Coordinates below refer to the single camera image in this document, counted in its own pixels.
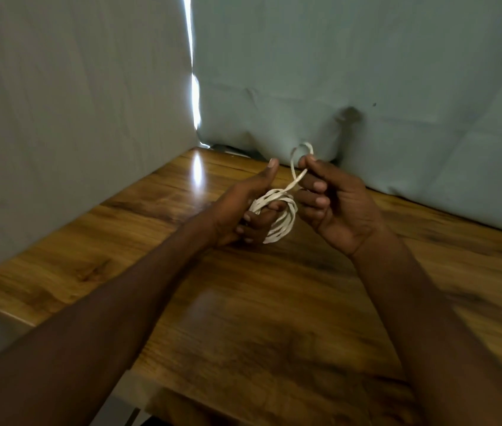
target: fabric backdrop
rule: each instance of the fabric backdrop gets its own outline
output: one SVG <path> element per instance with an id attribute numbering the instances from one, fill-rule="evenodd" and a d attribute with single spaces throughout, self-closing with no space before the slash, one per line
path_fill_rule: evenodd
<path id="1" fill-rule="evenodd" d="M 502 228 L 502 0 L 192 0 L 199 135 Z M 334 119 L 353 106 L 361 123 Z"/>

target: wooden table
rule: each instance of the wooden table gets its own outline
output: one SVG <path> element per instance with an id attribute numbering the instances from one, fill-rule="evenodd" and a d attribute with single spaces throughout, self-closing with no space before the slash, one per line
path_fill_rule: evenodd
<path id="1" fill-rule="evenodd" d="M 184 153 L 0 265 L 0 311 L 37 325 L 263 165 L 209 150 Z M 282 168 L 276 185 L 290 178 Z M 502 359 L 502 232 L 372 194 L 459 314 Z M 133 372 L 246 422 L 420 422 L 353 266 L 300 221 L 278 243 L 202 256 Z"/>

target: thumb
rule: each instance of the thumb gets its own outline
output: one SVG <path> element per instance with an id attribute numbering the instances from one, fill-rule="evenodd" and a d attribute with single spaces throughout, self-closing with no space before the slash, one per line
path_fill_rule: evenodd
<path id="1" fill-rule="evenodd" d="M 276 158 L 271 158 L 269 164 L 255 176 L 247 179 L 249 184 L 249 193 L 253 199 L 265 194 L 269 186 L 275 180 L 276 172 L 279 170 L 279 161 Z"/>
<path id="2" fill-rule="evenodd" d="M 313 171 L 319 178 L 328 184 L 334 185 L 338 189 L 345 189 L 351 186 L 356 177 L 338 169 L 332 163 L 316 159 L 312 154 L 306 156 L 306 167 Z"/>

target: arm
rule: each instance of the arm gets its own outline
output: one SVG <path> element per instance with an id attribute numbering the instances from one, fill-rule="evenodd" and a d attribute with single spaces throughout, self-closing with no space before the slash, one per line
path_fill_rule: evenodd
<path id="1" fill-rule="evenodd" d="M 284 203 L 273 202 L 260 215 L 246 210 L 277 169 L 274 160 L 235 184 L 137 264 L 2 352 L 0 424 L 89 424 L 142 349 L 177 273 L 201 251 L 235 241 L 240 232 L 248 243 L 265 239 Z"/>
<path id="2" fill-rule="evenodd" d="M 308 156 L 300 215 L 354 263 L 431 424 L 502 425 L 502 364 L 454 313 L 363 182 Z"/>

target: rope coil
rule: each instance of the rope coil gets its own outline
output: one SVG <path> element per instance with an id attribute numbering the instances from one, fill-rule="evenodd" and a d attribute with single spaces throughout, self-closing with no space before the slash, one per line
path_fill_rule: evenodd
<path id="1" fill-rule="evenodd" d="M 298 207 L 289 191 L 292 190 L 302 178 L 304 178 L 304 175 L 306 175 L 307 172 L 307 169 L 304 169 L 297 177 L 297 173 L 294 170 L 294 153 L 300 146 L 306 147 L 310 154 L 314 154 L 312 145 L 308 142 L 301 143 L 296 148 L 292 149 L 292 151 L 290 152 L 290 172 L 292 173 L 293 181 L 289 185 L 287 185 L 286 188 L 274 188 L 267 191 L 267 193 L 265 193 L 263 196 L 254 200 L 249 207 L 249 211 L 254 212 L 255 214 L 259 214 L 261 212 L 261 209 L 272 201 L 282 200 L 287 203 L 286 209 L 273 223 L 263 243 L 273 243 L 279 241 L 290 233 L 290 230 L 292 230 L 292 226 L 294 225 Z"/>

